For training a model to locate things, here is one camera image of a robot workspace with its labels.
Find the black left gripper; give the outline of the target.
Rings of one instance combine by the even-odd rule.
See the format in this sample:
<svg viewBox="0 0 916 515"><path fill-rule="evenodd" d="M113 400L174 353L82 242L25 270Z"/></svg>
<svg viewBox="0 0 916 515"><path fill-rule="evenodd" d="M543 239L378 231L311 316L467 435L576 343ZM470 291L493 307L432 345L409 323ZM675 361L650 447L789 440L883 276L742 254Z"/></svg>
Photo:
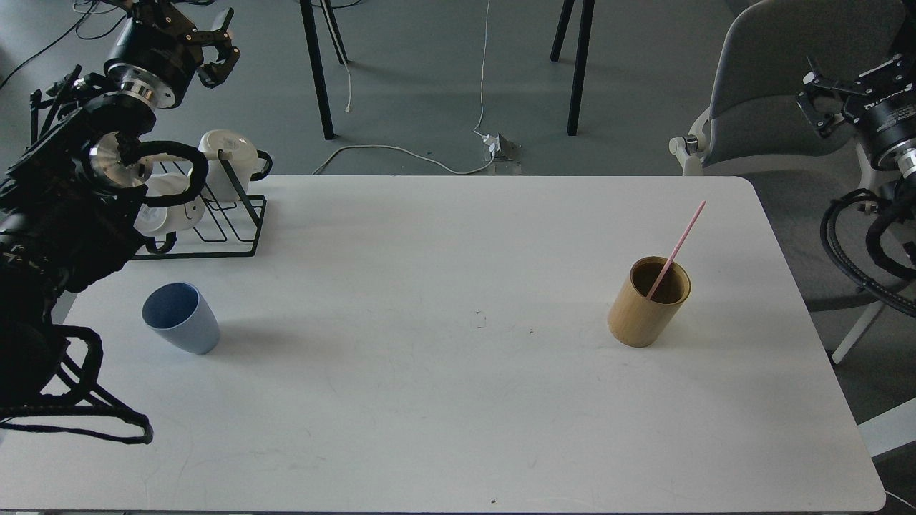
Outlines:
<svg viewBox="0 0 916 515"><path fill-rule="evenodd" d="M115 90L153 109L179 107L193 79L216 88L241 57L229 26L235 9L219 13L210 30L200 31L170 1L112 1L124 10L127 25L104 63ZM216 60L204 63L203 48L215 48Z"/></svg>

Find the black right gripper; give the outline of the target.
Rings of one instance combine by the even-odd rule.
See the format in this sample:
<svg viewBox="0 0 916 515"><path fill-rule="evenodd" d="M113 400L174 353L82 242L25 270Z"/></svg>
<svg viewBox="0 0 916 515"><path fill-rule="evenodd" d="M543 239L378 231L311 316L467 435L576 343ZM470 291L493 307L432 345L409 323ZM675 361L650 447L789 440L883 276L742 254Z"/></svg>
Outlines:
<svg viewBox="0 0 916 515"><path fill-rule="evenodd" d="M806 62L810 72L797 104L816 134L828 138L841 124L853 124L870 167L895 169L897 157L914 147L914 55L895 55L856 81L828 78L814 56Z"/></svg>

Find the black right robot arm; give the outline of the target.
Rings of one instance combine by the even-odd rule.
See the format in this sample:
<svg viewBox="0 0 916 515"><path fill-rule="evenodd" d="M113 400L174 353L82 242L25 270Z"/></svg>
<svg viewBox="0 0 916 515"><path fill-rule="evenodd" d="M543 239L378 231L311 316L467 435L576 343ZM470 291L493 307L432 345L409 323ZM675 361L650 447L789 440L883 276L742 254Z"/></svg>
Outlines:
<svg viewBox="0 0 916 515"><path fill-rule="evenodd" d="M861 187L831 202L822 216L822 247L835 266L881 303L907 316L914 316L914 301L890 290L869 276L847 257L837 237L837 218L854 203L870 203L876 219L864 236L870 260L890 275L914 283L914 266L890 257L882 238L892 224L914 219L915 92L914 56L894 54L889 61L860 73L856 79L832 79L822 73L809 55L810 72L804 88L796 95L805 120L821 138L828 138L843 124L856 130L866 164L874 172L899 172L891 185L891 197L884 198L870 186Z"/></svg>

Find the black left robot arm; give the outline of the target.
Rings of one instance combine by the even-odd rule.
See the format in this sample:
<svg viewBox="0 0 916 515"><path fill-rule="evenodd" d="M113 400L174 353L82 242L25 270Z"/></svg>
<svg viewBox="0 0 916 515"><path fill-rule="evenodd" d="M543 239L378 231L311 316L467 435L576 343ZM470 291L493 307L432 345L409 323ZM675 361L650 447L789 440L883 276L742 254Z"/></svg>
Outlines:
<svg viewBox="0 0 916 515"><path fill-rule="evenodd" d="M176 1L114 1L127 26L102 73L75 67L31 98L31 143L2 182L2 428L25 417L110 417L140 436L72 433L148 444L150 420L98 384L104 343L87 327L57 325L63 293L79 293L121 270L147 237L135 228L142 207L172 207L200 195L209 172L203 151L174 141L142 142L158 109L179 107L194 77L222 84L241 52L229 25L198 29Z"/></svg>

